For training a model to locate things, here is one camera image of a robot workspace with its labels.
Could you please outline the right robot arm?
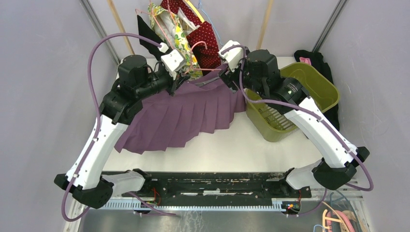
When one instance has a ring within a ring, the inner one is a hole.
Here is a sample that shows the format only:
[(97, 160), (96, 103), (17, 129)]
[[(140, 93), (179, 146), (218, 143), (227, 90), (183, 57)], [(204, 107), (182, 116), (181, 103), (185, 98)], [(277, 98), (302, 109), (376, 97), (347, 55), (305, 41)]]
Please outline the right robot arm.
[(297, 79), (281, 75), (275, 55), (264, 49), (249, 51), (244, 46), (233, 45), (221, 49), (219, 56), (227, 63), (220, 78), (232, 91), (249, 89), (257, 93), (259, 103), (276, 109), (296, 125), (322, 155), (317, 162), (292, 168), (285, 174), (279, 184), (283, 196), (292, 197), (312, 184), (330, 190), (351, 186), (357, 168), (364, 168), (369, 150), (344, 138)]

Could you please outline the purple pleated skirt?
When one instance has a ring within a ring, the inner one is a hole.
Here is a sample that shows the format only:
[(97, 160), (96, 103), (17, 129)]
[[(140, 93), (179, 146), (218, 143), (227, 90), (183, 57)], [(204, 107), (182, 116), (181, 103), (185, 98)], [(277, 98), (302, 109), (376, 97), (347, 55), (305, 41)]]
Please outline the purple pleated skirt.
[(173, 96), (162, 91), (143, 100), (143, 109), (114, 148), (117, 152), (126, 149), (143, 154), (184, 147), (201, 132), (228, 129), (235, 113), (245, 109), (242, 93), (233, 93), (217, 71), (209, 72), (183, 83)]

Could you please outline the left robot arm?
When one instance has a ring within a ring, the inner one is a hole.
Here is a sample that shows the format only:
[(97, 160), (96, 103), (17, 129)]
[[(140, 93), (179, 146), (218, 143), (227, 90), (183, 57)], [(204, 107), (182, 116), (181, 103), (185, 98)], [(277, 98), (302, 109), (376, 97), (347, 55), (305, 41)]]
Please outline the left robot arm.
[(157, 71), (144, 56), (125, 57), (117, 68), (118, 78), (98, 108), (96, 124), (83, 151), (67, 173), (55, 177), (55, 184), (94, 209), (130, 191), (142, 197), (149, 195), (152, 183), (142, 170), (106, 175), (103, 168), (119, 138), (142, 110), (142, 101), (164, 90), (173, 93), (187, 80), (182, 75), (185, 64), (177, 51), (162, 56)]

